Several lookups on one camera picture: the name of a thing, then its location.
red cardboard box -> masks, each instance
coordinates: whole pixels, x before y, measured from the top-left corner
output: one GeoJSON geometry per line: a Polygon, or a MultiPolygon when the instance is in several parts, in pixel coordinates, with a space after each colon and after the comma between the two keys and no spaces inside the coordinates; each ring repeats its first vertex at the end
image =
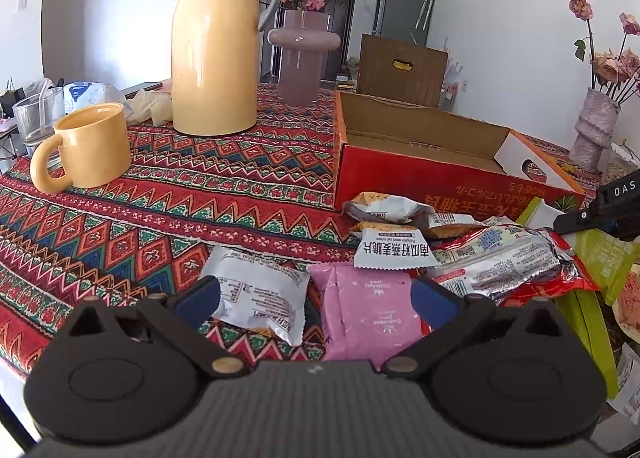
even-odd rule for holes
{"type": "Polygon", "coordinates": [[[334,156],[337,210],[363,191],[478,220],[515,220],[535,196],[563,210],[584,200],[584,190],[517,131],[371,96],[336,92],[334,156]]]}

black bag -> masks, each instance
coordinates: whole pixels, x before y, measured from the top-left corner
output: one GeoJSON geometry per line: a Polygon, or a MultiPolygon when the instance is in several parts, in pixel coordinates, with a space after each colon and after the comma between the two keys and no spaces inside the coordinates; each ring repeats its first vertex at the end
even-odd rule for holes
{"type": "Polygon", "coordinates": [[[24,90],[14,88],[14,82],[8,80],[6,82],[6,90],[3,95],[0,95],[0,112],[2,112],[1,118],[14,116],[14,104],[24,99],[24,90]]]}

patterned tablecloth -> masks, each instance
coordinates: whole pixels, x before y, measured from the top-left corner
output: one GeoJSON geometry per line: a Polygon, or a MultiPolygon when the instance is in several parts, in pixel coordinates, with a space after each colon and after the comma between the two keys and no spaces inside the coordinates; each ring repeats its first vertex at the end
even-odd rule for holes
{"type": "MultiPolygon", "coordinates": [[[[180,292],[215,244],[297,268],[353,254],[352,222],[332,210],[333,95],[324,90],[315,105],[293,108],[275,90],[261,85],[257,125],[242,134],[130,128],[131,168],[100,188],[44,195],[31,184],[27,159],[0,178],[0,357],[28,374],[83,297],[124,306],[180,292]]],[[[566,159],[566,150],[536,142],[566,159]]],[[[594,176],[578,181],[596,187],[594,176]]],[[[313,286],[305,314],[300,348],[213,319],[201,332],[249,362],[321,359],[313,286]]]]}

vase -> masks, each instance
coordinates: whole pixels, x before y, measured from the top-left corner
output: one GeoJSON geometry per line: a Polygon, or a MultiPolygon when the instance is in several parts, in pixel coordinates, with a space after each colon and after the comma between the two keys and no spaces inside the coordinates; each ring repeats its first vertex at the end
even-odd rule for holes
{"type": "Polygon", "coordinates": [[[322,58],[340,46],[328,32],[329,14],[285,10],[284,26],[270,30],[269,43],[282,47],[278,95],[285,104],[306,106],[318,99],[322,58]]]}
{"type": "Polygon", "coordinates": [[[603,149],[611,147],[613,130],[618,121],[620,105],[602,92],[587,89],[587,96],[575,131],[578,136],[569,152],[569,159],[582,169],[597,172],[603,149]]]}

mug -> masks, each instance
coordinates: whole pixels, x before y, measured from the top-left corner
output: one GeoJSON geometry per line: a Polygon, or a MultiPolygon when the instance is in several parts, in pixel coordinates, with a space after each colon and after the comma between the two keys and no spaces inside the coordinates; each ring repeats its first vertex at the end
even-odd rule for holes
{"type": "Polygon", "coordinates": [[[131,150],[123,105],[96,104],[68,114],[53,126],[55,134],[38,146],[31,158],[31,180],[43,193],[73,185],[100,187],[122,176],[131,165],[131,150]],[[51,151],[58,149],[65,174],[47,171],[51,151]]]}

